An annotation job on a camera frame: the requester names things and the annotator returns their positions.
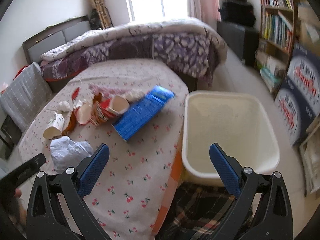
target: blue gripper pad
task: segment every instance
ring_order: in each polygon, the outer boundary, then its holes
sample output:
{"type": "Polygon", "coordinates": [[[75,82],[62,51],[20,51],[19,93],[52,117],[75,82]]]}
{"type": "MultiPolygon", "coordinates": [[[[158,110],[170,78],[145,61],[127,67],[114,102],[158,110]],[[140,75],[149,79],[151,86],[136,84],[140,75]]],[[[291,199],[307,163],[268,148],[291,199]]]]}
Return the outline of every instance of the blue gripper pad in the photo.
{"type": "Polygon", "coordinates": [[[228,193],[238,198],[241,194],[239,177],[229,164],[228,160],[214,144],[210,146],[209,156],[228,193]]]}
{"type": "Polygon", "coordinates": [[[104,145],[79,178],[78,195],[81,198],[91,193],[108,160],[109,147],[104,145]]]}

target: black bag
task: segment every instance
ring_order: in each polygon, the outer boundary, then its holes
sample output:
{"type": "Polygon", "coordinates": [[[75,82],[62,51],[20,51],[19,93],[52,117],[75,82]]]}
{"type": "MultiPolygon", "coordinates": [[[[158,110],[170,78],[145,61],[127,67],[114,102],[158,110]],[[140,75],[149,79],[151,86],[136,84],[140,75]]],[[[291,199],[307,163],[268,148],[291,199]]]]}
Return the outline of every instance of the black bag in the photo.
{"type": "Polygon", "coordinates": [[[101,21],[96,9],[92,9],[89,22],[92,30],[97,30],[98,28],[100,28],[101,21]]]}
{"type": "Polygon", "coordinates": [[[247,0],[224,0],[221,9],[221,20],[248,27],[253,27],[256,17],[253,14],[253,6],[247,0]]]}

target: gray checkered pillow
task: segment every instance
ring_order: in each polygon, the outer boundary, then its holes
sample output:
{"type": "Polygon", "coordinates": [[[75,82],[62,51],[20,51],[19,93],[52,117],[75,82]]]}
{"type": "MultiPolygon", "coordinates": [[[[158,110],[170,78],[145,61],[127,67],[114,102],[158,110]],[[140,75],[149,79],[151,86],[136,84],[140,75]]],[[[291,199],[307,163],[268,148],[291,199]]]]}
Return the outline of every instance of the gray checkered pillow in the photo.
{"type": "Polygon", "coordinates": [[[0,103],[14,123],[24,131],[51,96],[52,91],[42,78],[39,65],[34,62],[12,81],[0,97],[0,103]]]}

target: headboard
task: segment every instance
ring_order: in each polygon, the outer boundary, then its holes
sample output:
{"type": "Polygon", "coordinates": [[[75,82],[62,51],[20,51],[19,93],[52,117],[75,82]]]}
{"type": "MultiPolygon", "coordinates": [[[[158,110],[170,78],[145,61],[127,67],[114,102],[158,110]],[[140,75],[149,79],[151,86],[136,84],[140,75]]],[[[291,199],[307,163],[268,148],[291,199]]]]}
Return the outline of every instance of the headboard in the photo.
{"type": "Polygon", "coordinates": [[[90,29],[87,16],[73,18],[47,27],[44,31],[23,42],[22,48],[28,64],[40,63],[41,54],[73,40],[90,29]]]}

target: purple floral comforter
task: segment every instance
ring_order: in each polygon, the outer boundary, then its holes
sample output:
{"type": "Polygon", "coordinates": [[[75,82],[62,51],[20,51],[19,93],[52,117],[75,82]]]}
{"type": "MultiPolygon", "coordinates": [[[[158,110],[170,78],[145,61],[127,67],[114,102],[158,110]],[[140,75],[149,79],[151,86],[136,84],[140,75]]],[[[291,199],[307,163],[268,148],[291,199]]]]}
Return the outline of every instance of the purple floral comforter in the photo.
{"type": "Polygon", "coordinates": [[[194,33],[161,33],[124,37],[75,51],[41,67],[50,82],[76,76],[90,65],[113,59],[153,58],[172,70],[212,83],[219,55],[209,38],[194,33]]]}

